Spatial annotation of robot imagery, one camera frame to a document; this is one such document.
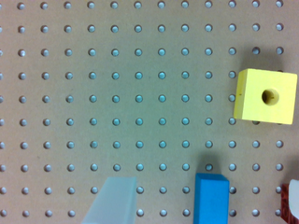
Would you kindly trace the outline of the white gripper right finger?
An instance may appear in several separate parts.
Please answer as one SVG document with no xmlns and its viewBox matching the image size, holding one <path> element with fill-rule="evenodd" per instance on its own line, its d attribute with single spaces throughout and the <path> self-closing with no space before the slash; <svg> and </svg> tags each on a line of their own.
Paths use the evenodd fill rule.
<svg viewBox="0 0 299 224">
<path fill-rule="evenodd" d="M 299 224 L 299 180 L 292 179 L 289 184 L 289 223 Z"/>
</svg>

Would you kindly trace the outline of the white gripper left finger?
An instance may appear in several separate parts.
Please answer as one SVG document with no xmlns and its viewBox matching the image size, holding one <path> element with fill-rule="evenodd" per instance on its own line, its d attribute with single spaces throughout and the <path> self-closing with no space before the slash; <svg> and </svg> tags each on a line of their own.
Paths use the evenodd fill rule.
<svg viewBox="0 0 299 224">
<path fill-rule="evenodd" d="M 135 177 L 109 177 L 81 224 L 135 224 L 135 190 Z"/>
</svg>

